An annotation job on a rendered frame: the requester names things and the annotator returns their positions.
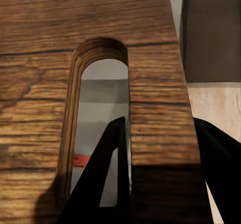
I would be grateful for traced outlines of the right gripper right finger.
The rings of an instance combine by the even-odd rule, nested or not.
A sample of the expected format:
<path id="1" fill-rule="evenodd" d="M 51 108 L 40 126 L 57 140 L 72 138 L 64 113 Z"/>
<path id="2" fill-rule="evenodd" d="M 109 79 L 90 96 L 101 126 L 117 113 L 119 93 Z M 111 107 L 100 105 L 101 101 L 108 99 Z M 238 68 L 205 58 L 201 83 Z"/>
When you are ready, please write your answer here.
<path id="1" fill-rule="evenodd" d="M 241 143 L 193 117 L 206 184 L 224 224 L 241 224 Z"/>

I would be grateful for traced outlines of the parer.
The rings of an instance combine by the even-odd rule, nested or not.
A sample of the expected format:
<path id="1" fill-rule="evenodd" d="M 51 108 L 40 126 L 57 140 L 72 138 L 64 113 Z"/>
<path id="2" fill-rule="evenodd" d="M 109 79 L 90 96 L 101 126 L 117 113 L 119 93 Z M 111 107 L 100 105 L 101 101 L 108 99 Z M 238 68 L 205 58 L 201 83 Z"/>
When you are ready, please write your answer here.
<path id="1" fill-rule="evenodd" d="M 75 167 L 86 167 L 91 156 L 86 155 L 74 155 L 73 166 Z"/>

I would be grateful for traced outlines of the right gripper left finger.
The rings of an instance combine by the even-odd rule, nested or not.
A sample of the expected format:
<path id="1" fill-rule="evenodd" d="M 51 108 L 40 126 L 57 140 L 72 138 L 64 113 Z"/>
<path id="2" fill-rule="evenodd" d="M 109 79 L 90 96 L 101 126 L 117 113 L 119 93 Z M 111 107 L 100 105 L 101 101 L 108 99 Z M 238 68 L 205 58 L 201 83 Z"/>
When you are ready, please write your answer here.
<path id="1" fill-rule="evenodd" d="M 117 205 L 99 207 L 116 148 Z M 56 224 L 132 224 L 125 117 L 107 126 Z"/>

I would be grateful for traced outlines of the cutting board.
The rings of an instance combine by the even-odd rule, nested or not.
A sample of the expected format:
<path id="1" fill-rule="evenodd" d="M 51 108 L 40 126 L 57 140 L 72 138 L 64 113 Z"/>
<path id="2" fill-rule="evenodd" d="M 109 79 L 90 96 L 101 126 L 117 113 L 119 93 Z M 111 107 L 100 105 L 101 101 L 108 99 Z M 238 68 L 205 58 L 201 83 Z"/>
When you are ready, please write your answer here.
<path id="1" fill-rule="evenodd" d="M 128 67 L 132 224 L 214 224 L 170 0 L 0 0 L 0 224 L 56 224 L 103 59 Z"/>

